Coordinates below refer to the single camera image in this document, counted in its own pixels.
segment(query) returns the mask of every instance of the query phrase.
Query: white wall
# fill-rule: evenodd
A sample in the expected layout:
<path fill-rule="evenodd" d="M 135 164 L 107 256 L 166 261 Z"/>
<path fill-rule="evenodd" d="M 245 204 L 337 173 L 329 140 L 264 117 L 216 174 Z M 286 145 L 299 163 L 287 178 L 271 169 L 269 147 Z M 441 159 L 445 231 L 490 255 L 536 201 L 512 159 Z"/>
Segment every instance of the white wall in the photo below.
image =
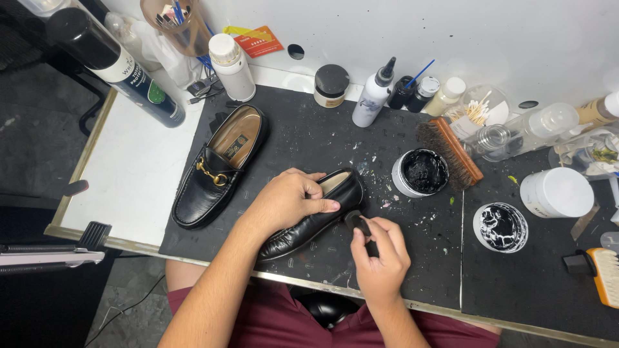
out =
<path fill-rule="evenodd" d="M 141 17 L 138 0 L 102 0 L 111 10 Z M 396 78 L 427 75 L 467 85 L 495 84 L 513 105 L 574 106 L 619 90 L 617 0 L 202 0 L 209 25 L 268 25 L 286 51 L 250 63 L 313 75 L 322 65 L 346 68 L 364 84 L 391 56 Z"/>

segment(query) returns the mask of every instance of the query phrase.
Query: yellow tape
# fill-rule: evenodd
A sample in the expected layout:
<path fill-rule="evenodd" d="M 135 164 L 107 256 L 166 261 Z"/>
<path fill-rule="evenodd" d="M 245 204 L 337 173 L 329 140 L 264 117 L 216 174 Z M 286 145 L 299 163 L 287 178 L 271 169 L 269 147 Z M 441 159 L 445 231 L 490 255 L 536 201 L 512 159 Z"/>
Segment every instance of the yellow tape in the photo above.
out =
<path fill-rule="evenodd" d="M 264 40 L 264 41 L 269 41 L 269 42 L 273 41 L 273 38 L 269 34 L 267 34 L 267 33 L 258 32 L 256 30 L 251 30 L 251 29 L 247 29 L 247 28 L 234 27 L 232 25 L 224 27 L 222 29 L 222 33 L 224 33 L 224 34 L 239 34 L 239 35 L 245 35 L 246 37 L 259 38 L 259 39 Z"/>

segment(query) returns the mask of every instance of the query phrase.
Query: hand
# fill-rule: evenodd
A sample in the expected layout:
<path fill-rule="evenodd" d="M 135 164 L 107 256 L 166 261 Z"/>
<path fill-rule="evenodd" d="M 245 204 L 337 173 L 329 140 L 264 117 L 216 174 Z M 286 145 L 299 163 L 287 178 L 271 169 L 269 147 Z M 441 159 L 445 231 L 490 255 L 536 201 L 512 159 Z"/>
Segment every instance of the hand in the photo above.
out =
<path fill-rule="evenodd" d="M 322 199 L 322 188 L 316 183 L 325 175 L 306 174 L 296 168 L 282 172 L 260 191 L 241 218 L 253 227 L 260 227 L 261 234 L 257 237 L 262 243 L 276 231 L 296 225 L 307 215 L 338 211 L 340 204 Z"/>
<path fill-rule="evenodd" d="M 368 307 L 388 306 L 401 301 L 400 286 L 410 266 L 404 236 L 400 227 L 382 217 L 366 219 L 371 237 L 365 237 L 359 228 L 353 231 L 350 244 L 352 257 L 357 265 L 357 282 Z M 365 243 L 373 240 L 379 258 L 368 257 Z"/>

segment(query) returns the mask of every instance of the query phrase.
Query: horsebit loafer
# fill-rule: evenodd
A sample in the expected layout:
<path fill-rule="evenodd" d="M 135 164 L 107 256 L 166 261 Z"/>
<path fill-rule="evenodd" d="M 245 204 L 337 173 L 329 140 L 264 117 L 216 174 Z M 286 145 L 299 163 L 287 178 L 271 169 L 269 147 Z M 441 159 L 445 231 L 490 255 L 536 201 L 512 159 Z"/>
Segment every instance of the horsebit loafer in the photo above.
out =
<path fill-rule="evenodd" d="M 268 130 L 267 118 L 247 104 L 223 121 L 183 175 L 172 205 L 177 225 L 187 230 L 201 228 L 225 209 Z"/>
<path fill-rule="evenodd" d="M 339 202 L 340 209 L 306 216 L 293 227 L 275 232 L 262 245 L 258 261 L 269 261 L 294 252 L 363 203 L 363 185 L 351 168 L 336 170 L 317 182 L 322 187 L 322 197 Z"/>

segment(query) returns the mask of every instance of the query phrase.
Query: wall hole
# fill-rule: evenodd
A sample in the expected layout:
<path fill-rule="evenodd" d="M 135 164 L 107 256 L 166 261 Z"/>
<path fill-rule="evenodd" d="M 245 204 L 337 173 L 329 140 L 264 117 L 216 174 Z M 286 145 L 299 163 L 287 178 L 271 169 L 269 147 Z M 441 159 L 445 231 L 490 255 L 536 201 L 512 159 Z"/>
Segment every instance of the wall hole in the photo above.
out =
<path fill-rule="evenodd" d="M 288 45 L 288 54 L 292 59 L 296 59 L 299 61 L 305 56 L 305 51 L 303 50 L 303 47 L 292 43 Z"/>
<path fill-rule="evenodd" d="M 527 100 L 526 102 L 518 104 L 518 107 L 521 109 L 530 109 L 536 107 L 537 105 L 539 105 L 539 103 L 535 100 Z"/>

